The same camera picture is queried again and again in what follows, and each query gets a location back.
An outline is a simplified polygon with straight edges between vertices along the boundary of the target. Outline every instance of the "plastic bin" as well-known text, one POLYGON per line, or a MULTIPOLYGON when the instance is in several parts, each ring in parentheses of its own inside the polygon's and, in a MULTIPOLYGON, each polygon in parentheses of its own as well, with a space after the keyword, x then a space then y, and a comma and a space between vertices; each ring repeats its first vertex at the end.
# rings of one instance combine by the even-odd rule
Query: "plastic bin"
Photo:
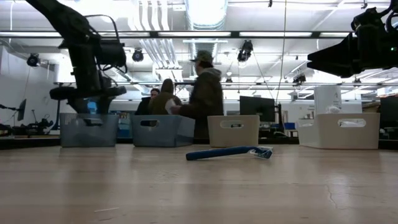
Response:
POLYGON ((209 116, 208 128, 211 147, 257 146, 260 116, 209 116))
POLYGON ((60 113, 62 147, 114 147, 119 116, 60 113))
POLYGON ((320 149, 377 149, 379 123, 379 113, 318 114, 312 123, 299 121, 296 128, 301 146, 320 149))
POLYGON ((180 147, 193 143, 195 120, 179 115, 139 115, 131 119, 137 147, 180 147))

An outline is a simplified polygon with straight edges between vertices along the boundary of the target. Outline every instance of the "ceiling duct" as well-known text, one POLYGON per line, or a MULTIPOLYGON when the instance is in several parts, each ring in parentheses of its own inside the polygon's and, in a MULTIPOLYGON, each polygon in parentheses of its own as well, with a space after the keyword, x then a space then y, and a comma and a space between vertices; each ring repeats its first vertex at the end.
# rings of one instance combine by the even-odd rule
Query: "ceiling duct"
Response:
MULTIPOLYGON (((187 23, 190 30, 223 30, 226 18, 228 0, 185 0, 187 23)), ((191 57, 194 58, 198 50, 207 50, 216 57, 217 43, 200 43, 199 39, 190 46, 191 57)))

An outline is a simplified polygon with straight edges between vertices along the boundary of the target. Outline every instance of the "ceiling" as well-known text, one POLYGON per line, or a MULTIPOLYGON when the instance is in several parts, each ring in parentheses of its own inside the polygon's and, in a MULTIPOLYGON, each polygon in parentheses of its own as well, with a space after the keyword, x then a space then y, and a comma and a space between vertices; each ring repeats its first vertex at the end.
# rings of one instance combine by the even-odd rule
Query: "ceiling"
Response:
MULTIPOLYGON (((73 5, 73 1, 61 1, 64 4, 73 5)), ((168 23, 170 30, 187 30, 187 20, 184 0, 168 0, 168 23)), ((389 0, 368 1, 369 6, 377 6, 384 9, 389 5, 389 0)), ((226 11, 224 30, 278 30, 283 31, 351 31, 350 24, 354 16, 364 12, 361 9, 363 1, 357 0, 288 0, 285 13, 285 1, 273 0, 272 7, 268 7, 268 1, 230 0, 226 11)), ((131 30, 127 18, 131 16, 132 4, 130 0, 114 0, 104 14, 119 15, 116 23, 119 30, 131 30)), ((112 30, 110 23, 102 19, 90 19, 91 25, 100 31, 112 30)), ((0 1, 0 30, 19 31, 43 31, 53 30, 46 18, 37 12, 25 1, 0 1)), ((254 46, 254 55, 245 66, 238 66, 236 61, 237 50, 242 46, 244 39, 226 39, 227 43, 219 44, 216 56, 216 68, 220 69, 223 77, 226 72, 231 72, 232 77, 241 77, 241 82, 262 81, 262 76, 269 82, 279 82, 280 77, 285 77, 303 64, 307 54, 337 44, 338 39, 251 39, 254 46), (282 52, 285 52, 283 66, 281 63, 282 52)), ((64 63, 65 54, 57 52, 56 47, 61 40, 57 39, 13 39, 13 47, 19 53, 31 53, 36 51, 40 56, 54 63, 64 63)), ((124 39, 127 48, 142 47, 139 39, 124 39)), ((182 39, 173 40, 175 53, 184 79, 192 76, 190 49, 182 39)), ((131 55, 127 56, 129 73, 136 80, 148 81, 148 78, 140 77, 143 72, 152 71, 153 61, 144 55, 142 62, 133 62, 131 55)), ((385 78, 395 77, 393 71, 385 72, 380 77, 369 79, 367 82, 380 82, 385 78)))

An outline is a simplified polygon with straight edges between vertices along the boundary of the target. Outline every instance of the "dark jacket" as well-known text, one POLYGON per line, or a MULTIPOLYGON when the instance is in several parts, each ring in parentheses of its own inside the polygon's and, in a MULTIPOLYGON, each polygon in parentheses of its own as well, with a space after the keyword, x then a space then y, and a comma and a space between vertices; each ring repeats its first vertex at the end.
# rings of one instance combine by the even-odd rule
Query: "dark jacket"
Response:
POLYGON ((148 109, 149 102, 150 102, 150 97, 143 97, 138 105, 136 115, 149 115, 150 114, 148 109))
POLYGON ((165 109, 165 106, 170 99, 174 99, 176 105, 181 105, 181 100, 172 93, 161 92, 149 102, 149 112, 156 115, 169 114, 165 109))
POLYGON ((221 72, 206 68, 198 76, 189 104, 182 105, 180 115, 195 119, 195 138, 208 139, 208 116, 224 115, 221 72))

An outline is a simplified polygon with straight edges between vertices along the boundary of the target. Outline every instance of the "baseball cap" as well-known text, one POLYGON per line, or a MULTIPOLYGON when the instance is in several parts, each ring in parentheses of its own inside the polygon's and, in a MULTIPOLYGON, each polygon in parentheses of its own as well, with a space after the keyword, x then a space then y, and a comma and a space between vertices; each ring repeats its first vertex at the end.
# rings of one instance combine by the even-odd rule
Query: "baseball cap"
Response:
POLYGON ((213 57, 211 53, 207 50, 199 50, 195 59, 190 60, 191 62, 201 61, 201 62, 209 62, 213 63, 213 57))

